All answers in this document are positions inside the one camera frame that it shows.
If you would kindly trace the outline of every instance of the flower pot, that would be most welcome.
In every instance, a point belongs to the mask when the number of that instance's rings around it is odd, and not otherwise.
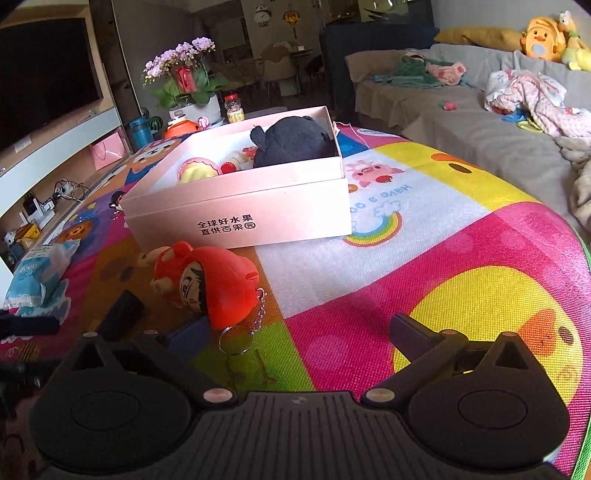
[[[209,103],[207,105],[187,105],[182,108],[175,108],[174,110],[171,110],[169,114],[171,119],[185,114],[187,119],[195,123],[197,123],[197,120],[199,120],[200,116],[205,116],[209,120],[210,125],[219,122],[220,118],[222,117],[220,104],[217,101],[217,96],[215,95],[209,99]]]

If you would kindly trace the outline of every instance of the colorful play mat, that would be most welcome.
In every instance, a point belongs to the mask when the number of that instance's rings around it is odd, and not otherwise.
[[[55,314],[61,331],[3,340],[5,361],[63,355],[125,288],[146,305],[136,331],[167,331],[189,318],[151,291],[125,216],[108,208],[114,191],[128,191],[182,140],[142,149],[64,225],[54,241],[82,240],[72,265],[45,309],[21,312]],[[512,330],[568,405],[570,431],[555,465],[582,479],[591,448],[591,275],[577,234],[529,195],[458,158],[367,129],[344,127],[338,141],[353,233],[237,249],[257,265],[268,293],[263,328],[248,353],[228,358],[204,324],[192,364],[241,394],[351,390],[358,398],[407,363],[388,340],[395,312],[473,340]],[[30,461],[41,465],[26,432],[29,406],[7,423],[24,446],[11,454],[22,476],[6,478],[27,478]]]

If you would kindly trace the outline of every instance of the green towel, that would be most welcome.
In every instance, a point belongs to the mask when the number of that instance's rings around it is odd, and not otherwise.
[[[453,65],[453,63],[448,61],[438,61],[427,58],[420,60],[409,56],[403,56],[400,59],[400,65],[392,75],[375,75],[372,80],[377,83],[389,83],[396,87],[440,89],[443,87],[443,84],[433,75],[425,71],[425,67],[429,63],[444,67]]]

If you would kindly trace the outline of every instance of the round pad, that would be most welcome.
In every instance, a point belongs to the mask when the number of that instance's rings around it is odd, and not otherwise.
[[[569,429],[568,412],[555,389],[527,369],[497,370],[457,375],[416,393],[408,424],[417,439],[436,454],[476,469],[527,468],[555,451]]]
[[[30,425],[39,451],[62,468],[115,473],[174,450],[190,420],[189,402],[175,387],[96,368],[72,372],[42,395]]]

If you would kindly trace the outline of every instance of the rainbow print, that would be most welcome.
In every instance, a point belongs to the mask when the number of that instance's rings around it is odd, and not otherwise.
[[[402,216],[399,212],[384,215],[379,227],[367,233],[352,233],[343,240],[354,247],[375,247],[393,238],[402,227]]]

